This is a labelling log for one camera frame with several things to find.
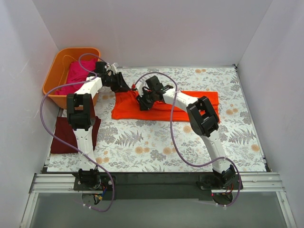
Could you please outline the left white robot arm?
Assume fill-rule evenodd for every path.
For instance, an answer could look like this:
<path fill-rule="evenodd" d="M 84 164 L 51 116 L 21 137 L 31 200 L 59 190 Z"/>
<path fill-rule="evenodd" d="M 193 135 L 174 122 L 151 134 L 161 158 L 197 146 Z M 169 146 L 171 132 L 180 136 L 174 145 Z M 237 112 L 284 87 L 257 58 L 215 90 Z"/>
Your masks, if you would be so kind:
<path fill-rule="evenodd" d="M 75 93 L 66 96 L 67 121 L 73 129 L 79 150 L 79 181 L 91 190 L 98 189 L 101 184 L 93 147 L 92 133 L 97 119 L 93 98 L 104 86 L 115 93 L 130 90 L 116 66 L 116 63 L 109 65 L 97 61 L 95 70 L 90 71 L 86 78 L 87 82 Z"/>

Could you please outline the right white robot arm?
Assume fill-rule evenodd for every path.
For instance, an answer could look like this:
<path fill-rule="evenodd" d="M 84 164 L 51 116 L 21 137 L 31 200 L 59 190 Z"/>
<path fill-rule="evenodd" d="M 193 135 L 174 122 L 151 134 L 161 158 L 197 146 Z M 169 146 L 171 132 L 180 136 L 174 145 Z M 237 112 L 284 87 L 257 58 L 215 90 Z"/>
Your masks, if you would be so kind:
<path fill-rule="evenodd" d="M 139 103 L 141 111 L 150 110 L 155 102 L 163 102 L 171 105 L 170 114 L 170 133 L 171 139 L 176 152 L 181 160 L 191 167 L 201 168 L 207 165 L 212 165 L 213 170 L 213 187 L 225 189 L 234 186 L 233 181 L 236 177 L 237 168 L 232 160 L 230 160 L 223 149 L 222 142 L 219 136 L 219 117 L 213 108 L 211 101 L 203 96 L 196 98 L 187 95 L 178 90 L 178 85 L 174 83 L 164 86 L 157 76 L 152 76 L 145 81 L 147 86 L 141 86 L 138 89 L 138 96 L 136 98 Z M 190 126 L 193 132 L 198 135 L 207 148 L 211 161 L 195 165 L 186 161 L 179 150 L 173 135 L 173 111 L 177 107 L 187 113 Z"/>

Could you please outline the orange t shirt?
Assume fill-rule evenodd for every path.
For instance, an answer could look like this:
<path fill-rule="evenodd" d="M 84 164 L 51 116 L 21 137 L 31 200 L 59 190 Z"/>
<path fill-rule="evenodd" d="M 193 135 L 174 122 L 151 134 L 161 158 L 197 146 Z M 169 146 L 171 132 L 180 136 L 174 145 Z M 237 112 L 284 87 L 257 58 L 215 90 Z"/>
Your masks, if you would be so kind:
<path fill-rule="evenodd" d="M 183 91 L 184 94 L 196 98 L 206 96 L 216 113 L 218 114 L 218 92 L 216 91 Z M 139 103 L 136 100 L 138 92 L 128 91 L 125 93 L 116 93 L 115 106 L 112 110 L 112 118 L 120 119 L 135 119 L 146 121 L 169 121 L 171 115 L 171 105 L 163 102 L 155 102 L 153 107 L 148 111 L 141 111 Z"/>

